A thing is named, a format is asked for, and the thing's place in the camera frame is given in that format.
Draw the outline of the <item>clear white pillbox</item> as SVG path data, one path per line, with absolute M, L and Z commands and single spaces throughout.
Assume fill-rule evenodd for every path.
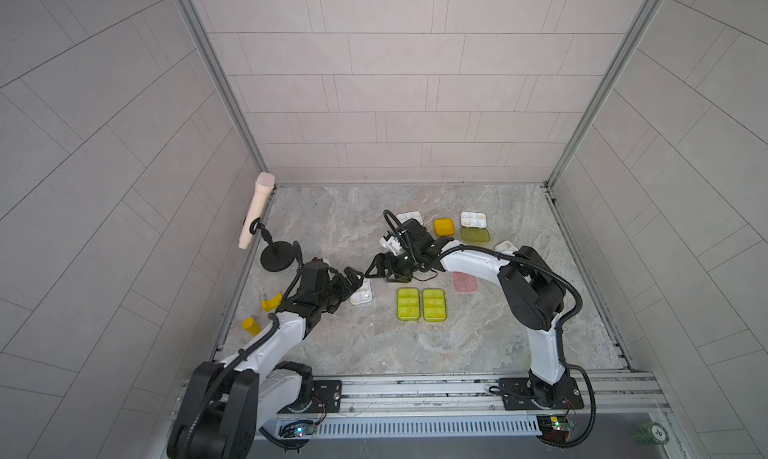
M 371 281 L 368 278 L 363 280 L 361 287 L 355 291 L 349 298 L 349 302 L 353 306 L 361 306 L 369 304 L 373 301 L 373 292 Z

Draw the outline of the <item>small yellow pillbox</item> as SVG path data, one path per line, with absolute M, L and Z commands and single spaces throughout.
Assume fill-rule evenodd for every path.
M 435 233 L 439 237 L 453 237 L 456 228 L 451 218 L 438 218 L 433 221 Z

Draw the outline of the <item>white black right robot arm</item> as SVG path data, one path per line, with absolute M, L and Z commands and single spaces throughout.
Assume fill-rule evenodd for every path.
M 384 218 L 386 251 L 374 257 L 365 276 L 408 283 L 416 273 L 458 272 L 498 285 L 514 318 L 527 329 L 529 397 L 540 408 L 561 404 L 576 368 L 565 359 L 563 325 L 583 307 L 578 290 L 529 246 L 499 252 L 452 237 L 433 238 L 417 220 L 402 222 L 390 210 Z

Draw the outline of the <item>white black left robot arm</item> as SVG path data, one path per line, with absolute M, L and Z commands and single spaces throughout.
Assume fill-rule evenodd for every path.
M 245 458 L 257 430 L 289 406 L 311 401 L 312 368 L 284 356 L 358 291 L 364 274 L 324 260 L 303 264 L 270 325 L 240 352 L 192 373 L 166 446 L 169 458 Z

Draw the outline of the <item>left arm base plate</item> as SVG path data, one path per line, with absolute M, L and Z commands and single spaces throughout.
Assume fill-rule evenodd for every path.
M 290 414 L 338 413 L 343 383 L 340 380 L 315 380 L 312 390 L 305 398 L 299 398 L 281 410 Z

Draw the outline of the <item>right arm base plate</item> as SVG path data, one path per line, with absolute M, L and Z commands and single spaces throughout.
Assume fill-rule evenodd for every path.
M 555 385 L 536 378 L 501 378 L 494 391 L 507 411 L 583 409 L 588 390 L 574 378 L 563 376 Z

